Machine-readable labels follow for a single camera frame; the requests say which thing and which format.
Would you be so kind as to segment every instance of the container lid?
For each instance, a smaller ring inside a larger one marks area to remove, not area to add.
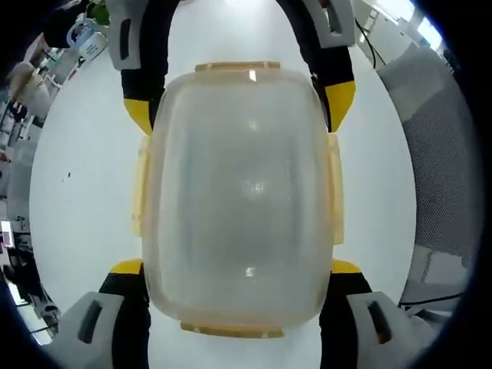
[[[308,79],[271,62],[198,66],[167,87],[148,153],[143,258],[159,310],[258,329],[320,311],[333,180]]]

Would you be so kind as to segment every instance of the plastic food container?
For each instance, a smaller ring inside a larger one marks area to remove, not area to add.
[[[235,337],[319,313],[343,203],[308,79],[273,62],[199,65],[167,87],[140,158],[133,219],[161,312]]]

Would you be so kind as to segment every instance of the window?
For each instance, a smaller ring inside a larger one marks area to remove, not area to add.
[[[424,18],[421,25],[418,27],[418,32],[429,42],[430,48],[437,50],[443,38],[439,35],[437,29],[429,22],[429,19]]]
[[[410,21],[415,12],[415,5],[410,0],[376,0],[376,3],[397,20]]]

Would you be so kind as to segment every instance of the chair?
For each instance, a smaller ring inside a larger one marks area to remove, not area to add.
[[[401,306],[451,311],[484,223],[473,119],[449,67],[428,48],[378,71],[400,116],[414,168],[417,227]]]

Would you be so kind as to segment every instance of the desk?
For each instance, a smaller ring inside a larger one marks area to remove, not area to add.
[[[199,0],[178,7],[167,81],[203,62],[276,60],[308,75],[276,2]],[[335,255],[360,265],[373,289],[398,301],[414,248],[415,190],[403,129],[369,61],[351,49],[354,105],[340,131],[346,243]],[[112,265],[139,257],[131,192],[140,129],[128,117],[119,74],[104,51],[67,81],[43,128],[32,171],[31,231],[39,273],[60,310],[97,291]],[[181,331],[151,308],[151,366],[319,367],[317,320],[277,340]]]

